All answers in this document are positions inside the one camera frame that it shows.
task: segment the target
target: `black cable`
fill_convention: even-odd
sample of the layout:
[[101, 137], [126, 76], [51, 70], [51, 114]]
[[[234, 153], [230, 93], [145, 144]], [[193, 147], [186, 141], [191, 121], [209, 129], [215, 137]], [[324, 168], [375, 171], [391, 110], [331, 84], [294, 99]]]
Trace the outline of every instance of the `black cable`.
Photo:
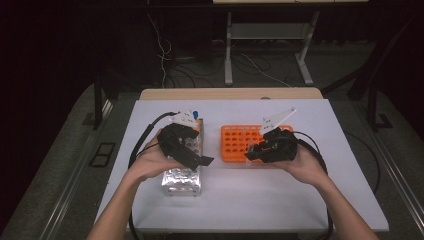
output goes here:
[[185, 70], [187, 70], [187, 71], [189, 71], [189, 72], [191, 72], [195, 75], [198, 75], [198, 76], [208, 77], [208, 76], [213, 76], [213, 75], [217, 74], [221, 70], [223, 64], [224, 64], [224, 58], [219, 63], [218, 68], [216, 70], [210, 72], [210, 73], [197, 73], [197, 72], [193, 71], [192, 69], [190, 69], [188, 67], [182, 66], [181, 64], [176, 65], [176, 67], [184, 68]]
[[154, 147], [154, 146], [156, 146], [156, 145], [158, 145], [159, 143], [155, 143], [155, 144], [153, 144], [153, 145], [150, 145], [150, 146], [148, 146], [148, 147], [145, 147], [145, 148], [143, 148], [143, 150], [141, 150], [140, 152], [138, 152], [137, 153], [137, 158], [140, 156], [140, 154], [142, 154], [144, 151], [146, 151], [147, 149], [149, 149], [149, 148], [152, 148], [152, 147]]
[[[298, 139], [299, 144], [301, 144], [302, 146], [304, 146], [305, 148], [307, 148], [311, 153], [318, 154], [318, 156], [315, 156], [315, 158], [318, 160], [318, 162], [321, 165], [321, 167], [324, 170], [324, 172], [328, 175], [327, 165], [325, 164], [325, 161], [324, 161], [324, 159], [321, 156], [321, 152], [319, 151], [318, 145], [314, 141], [314, 139], [312, 137], [310, 137], [309, 135], [307, 135], [305, 133], [302, 133], [302, 132], [293, 131], [293, 133], [301, 134], [301, 135], [309, 138], [309, 140], [311, 140], [314, 143], [316, 149], [314, 149], [311, 145], [307, 144], [302, 139]], [[330, 212], [328, 211], [328, 208], [327, 208], [327, 222], [328, 222], [327, 232], [325, 234], [319, 236], [317, 238], [317, 240], [321, 240], [321, 239], [328, 240], [333, 235], [333, 232], [334, 232], [333, 219], [331, 218], [331, 215], [330, 215]]]
[[176, 68], [173, 68], [172, 70], [177, 71], [177, 72], [180, 72], [180, 73], [183, 73], [184, 75], [186, 75], [191, 80], [191, 82], [193, 83], [193, 88], [196, 88], [196, 83], [195, 83], [193, 77], [190, 76], [190, 74], [184, 72], [183, 70], [176, 69]]
[[[151, 124], [149, 124], [149, 125], [147, 126], [146, 130], [144, 130], [144, 132], [143, 132], [143, 134], [141, 135], [140, 139], [139, 139], [139, 140], [137, 141], [137, 143], [135, 144], [133, 151], [131, 152], [130, 160], [129, 160], [129, 162], [128, 162], [128, 168], [130, 168], [130, 167], [133, 165], [133, 163], [134, 163], [134, 162], [135, 162], [135, 160], [137, 159], [137, 156], [138, 156], [141, 152], [143, 152], [145, 149], [150, 148], [150, 147], [147, 147], [147, 148], [145, 148], [144, 150], [142, 150], [140, 153], [138, 152], [138, 151], [139, 151], [139, 149], [140, 149], [140, 147], [141, 147], [141, 145], [143, 145], [144, 141], [146, 140], [147, 136], [149, 136], [149, 134], [152, 132], [152, 130], [153, 130], [153, 128], [155, 127], [156, 123], [158, 123], [158, 122], [159, 122], [162, 118], [164, 118], [164, 117], [166, 117], [166, 116], [174, 116], [174, 115], [176, 115], [176, 114], [177, 114], [177, 113], [174, 113], [174, 112], [167, 112], [167, 113], [164, 113], [164, 114], [160, 115], [158, 118], [156, 118], [156, 119], [155, 119], [155, 121], [153, 121]], [[128, 219], [128, 225], [129, 225], [129, 227], [130, 227], [130, 231], [131, 231], [131, 234], [132, 234], [133, 238], [134, 238], [135, 240], [140, 240], [140, 238], [139, 238], [139, 237], [138, 237], [138, 235], [137, 235], [137, 231], [135, 230], [135, 227], [134, 227], [134, 222], [133, 222], [133, 217], [132, 217], [132, 211], [131, 211], [131, 213], [130, 213], [130, 217], [129, 217], [129, 219]]]
[[359, 142], [361, 142], [370, 151], [370, 153], [372, 154], [373, 159], [375, 161], [375, 164], [377, 166], [377, 180], [376, 180], [375, 186], [373, 188], [373, 193], [375, 195], [377, 193], [377, 191], [378, 191], [378, 188], [380, 187], [380, 180], [381, 180], [381, 167], [380, 167], [380, 162], [378, 161], [377, 155], [374, 153], [374, 151], [371, 149], [371, 147], [366, 142], [364, 142], [362, 139], [360, 139], [358, 136], [355, 136], [354, 134], [352, 134], [352, 133], [350, 133], [348, 131], [345, 131], [345, 130], [343, 130], [343, 132], [345, 134], [347, 134], [347, 135], [355, 138]]

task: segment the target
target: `metal stand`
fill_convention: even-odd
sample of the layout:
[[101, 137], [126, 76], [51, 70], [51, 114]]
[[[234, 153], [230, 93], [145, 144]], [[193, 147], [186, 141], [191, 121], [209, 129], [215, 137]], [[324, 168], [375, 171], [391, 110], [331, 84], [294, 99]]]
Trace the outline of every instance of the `metal stand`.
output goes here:
[[302, 39], [304, 41], [302, 50], [295, 54], [295, 58], [305, 84], [312, 85], [313, 81], [306, 67], [305, 57], [312, 41], [318, 16], [319, 11], [314, 12], [309, 23], [232, 23], [231, 12], [228, 12], [225, 85], [233, 85], [231, 39]]

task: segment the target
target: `table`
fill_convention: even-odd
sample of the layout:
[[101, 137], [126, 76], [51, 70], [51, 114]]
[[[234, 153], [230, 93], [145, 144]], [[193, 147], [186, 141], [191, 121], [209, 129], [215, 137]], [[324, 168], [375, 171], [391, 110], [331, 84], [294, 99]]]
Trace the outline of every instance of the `table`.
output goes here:
[[[269, 94], [260, 88], [226, 88], [225, 94], [221, 92], [224, 89], [199, 89], [201, 94], [196, 90], [148, 89], [142, 92], [141, 100], [134, 106], [98, 214], [125, 173], [132, 148], [144, 128], [164, 112], [197, 110], [199, 117], [204, 119], [204, 155], [215, 157], [209, 167], [201, 168], [202, 192], [198, 197], [165, 196], [161, 190], [161, 175], [142, 183], [133, 205], [134, 225], [139, 231], [325, 231], [325, 203], [313, 187], [265, 164], [247, 166], [223, 162], [219, 154], [221, 125], [261, 124], [262, 117], [295, 107], [298, 111], [286, 124], [315, 139], [327, 162], [330, 177], [370, 227], [375, 231], [388, 230], [387, 220], [328, 100], [322, 99], [317, 89], [275, 88], [269, 89]], [[186, 91], [185, 96], [181, 95], [183, 91]], [[299, 99], [294, 99], [296, 92]], [[260, 99], [264, 94], [274, 99]], [[156, 129], [168, 123], [162, 120]]]

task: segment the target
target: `cable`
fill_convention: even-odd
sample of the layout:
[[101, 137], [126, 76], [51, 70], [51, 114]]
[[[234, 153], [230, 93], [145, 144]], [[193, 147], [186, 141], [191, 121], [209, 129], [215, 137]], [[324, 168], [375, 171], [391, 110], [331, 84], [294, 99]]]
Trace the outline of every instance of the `cable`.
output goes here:
[[162, 72], [163, 72], [163, 77], [162, 77], [162, 88], [165, 88], [165, 78], [166, 78], [166, 70], [165, 70], [165, 68], [164, 68], [164, 65], [163, 65], [163, 60], [165, 59], [165, 50], [163, 49], [163, 47], [162, 47], [162, 44], [160, 43], [160, 35], [159, 35], [159, 31], [158, 31], [158, 29], [156, 28], [156, 25], [154, 24], [154, 22], [153, 22], [153, 20], [152, 20], [152, 18], [150, 17], [150, 14], [147, 14], [147, 16], [149, 17], [149, 20], [150, 20], [150, 22], [152, 23], [152, 26], [153, 26], [153, 29], [155, 30], [155, 32], [156, 32], [156, 35], [157, 35], [157, 37], [158, 37], [158, 45], [159, 45], [159, 48], [161, 49], [161, 51], [162, 51], [162, 57], [160, 57], [160, 65], [161, 65], [161, 69], [162, 69]]
[[376, 184], [375, 184], [375, 186], [373, 188], [373, 193], [375, 195], [377, 193], [377, 191], [378, 191], [378, 188], [380, 187], [380, 180], [381, 180], [381, 167], [380, 167], [380, 163], [378, 161], [377, 155], [374, 153], [374, 151], [371, 149], [371, 147], [366, 142], [364, 142], [362, 139], [360, 139], [358, 136], [355, 136], [354, 134], [352, 134], [352, 133], [350, 133], [348, 131], [345, 131], [345, 130], [343, 130], [343, 132], [345, 134], [347, 134], [347, 135], [355, 138], [359, 142], [361, 142], [370, 151], [370, 153], [372, 154], [373, 159], [375, 161], [375, 164], [377, 166], [377, 180], [376, 180]]
[[176, 67], [184, 68], [185, 70], [187, 70], [187, 71], [189, 71], [189, 72], [191, 72], [191, 73], [193, 73], [195, 75], [206, 77], [206, 76], [213, 76], [213, 75], [217, 74], [219, 72], [219, 70], [221, 70], [223, 64], [224, 64], [224, 58], [219, 63], [218, 68], [215, 71], [211, 72], [211, 73], [197, 73], [197, 72], [191, 70], [188, 67], [182, 66], [181, 64], [177, 65]]
[[[322, 167], [322, 169], [324, 170], [324, 172], [328, 175], [327, 166], [326, 166], [326, 164], [325, 164], [324, 159], [323, 159], [323, 158], [322, 158], [322, 156], [321, 156], [321, 153], [320, 153], [320, 151], [319, 151], [318, 145], [317, 145], [317, 143], [314, 141], [314, 139], [313, 139], [312, 137], [310, 137], [309, 135], [307, 135], [306, 133], [303, 133], [303, 132], [294, 131], [293, 133], [301, 134], [301, 135], [303, 135], [303, 136], [305, 136], [305, 137], [309, 138], [309, 139], [313, 142], [313, 144], [315, 145], [315, 148], [316, 148], [316, 149], [314, 149], [311, 145], [309, 145], [308, 143], [306, 143], [306, 142], [305, 142], [305, 141], [303, 141], [302, 139], [298, 139], [298, 141], [299, 141], [299, 144], [300, 144], [300, 145], [304, 146], [304, 147], [305, 147], [306, 149], [308, 149], [311, 153], [316, 153], [316, 154], [318, 154], [318, 156], [315, 156], [315, 158], [318, 160], [318, 162], [319, 162], [319, 164], [321, 165], [321, 167]], [[331, 215], [330, 215], [330, 212], [328, 211], [328, 208], [327, 208], [327, 222], [328, 222], [328, 229], [327, 229], [327, 232], [326, 232], [325, 234], [323, 234], [323, 235], [319, 236], [319, 237], [317, 238], [317, 240], [321, 240], [321, 239], [328, 240], [328, 239], [330, 239], [330, 238], [331, 238], [331, 236], [333, 235], [333, 232], [334, 232], [334, 228], [333, 228], [333, 219], [331, 218]]]
[[271, 76], [269, 76], [268, 74], [266, 74], [266, 73], [264, 73], [248, 56], [246, 56], [246, 55], [244, 55], [244, 54], [241, 54], [242, 56], [244, 56], [244, 57], [246, 57], [252, 64], [253, 64], [253, 66], [255, 66], [256, 67], [256, 69], [258, 69], [258, 71], [260, 72], [260, 73], [262, 73], [262, 75], [264, 75], [264, 76], [266, 76], [266, 77], [268, 77], [268, 78], [271, 78], [271, 79], [273, 79], [273, 80], [275, 80], [275, 81], [277, 81], [277, 82], [280, 82], [280, 83], [282, 83], [282, 84], [284, 84], [284, 85], [286, 85], [287, 87], [291, 87], [290, 85], [288, 85], [287, 83], [285, 83], [285, 82], [283, 82], [283, 81], [281, 81], [281, 80], [279, 80], [279, 79], [276, 79], [276, 78], [274, 78], [274, 77], [271, 77]]
[[191, 82], [193, 83], [193, 88], [196, 88], [196, 83], [195, 83], [192, 76], [190, 76], [188, 73], [186, 73], [186, 72], [184, 72], [183, 70], [180, 70], [180, 69], [173, 68], [172, 70], [183, 73], [184, 75], [186, 75], [191, 80]]
[[[144, 141], [146, 140], [147, 136], [149, 136], [149, 134], [152, 132], [152, 130], [153, 130], [153, 128], [155, 127], [156, 123], [158, 123], [158, 122], [159, 122], [162, 118], [164, 118], [164, 117], [166, 117], [166, 116], [174, 116], [174, 115], [176, 115], [176, 114], [177, 114], [177, 113], [174, 113], [174, 112], [167, 112], [167, 113], [164, 113], [164, 114], [160, 115], [158, 118], [156, 118], [156, 119], [155, 119], [155, 121], [153, 121], [151, 124], [149, 124], [149, 125], [146, 127], [146, 129], [144, 130], [144, 132], [143, 132], [143, 134], [141, 135], [140, 139], [139, 139], [139, 140], [137, 141], [137, 143], [135, 144], [133, 151], [131, 152], [130, 160], [129, 160], [129, 162], [128, 162], [128, 168], [130, 168], [130, 167], [133, 165], [133, 163], [134, 163], [134, 162], [135, 162], [135, 160], [137, 159], [137, 156], [138, 156], [141, 152], [143, 152], [144, 150], [146, 150], [146, 149], [148, 149], [148, 148], [152, 147], [152, 146], [149, 146], [149, 147], [147, 147], [147, 148], [143, 149], [141, 152], [138, 152], [138, 151], [139, 151], [139, 149], [140, 149], [140, 147], [141, 147], [141, 145], [143, 145]], [[131, 213], [130, 213], [130, 217], [129, 217], [129, 219], [128, 219], [128, 225], [129, 225], [129, 227], [130, 227], [130, 231], [131, 231], [131, 234], [132, 234], [133, 238], [134, 238], [135, 240], [140, 240], [140, 238], [139, 238], [139, 237], [138, 237], [138, 235], [137, 235], [137, 231], [135, 230], [135, 227], [134, 227], [132, 211], [131, 211]]]

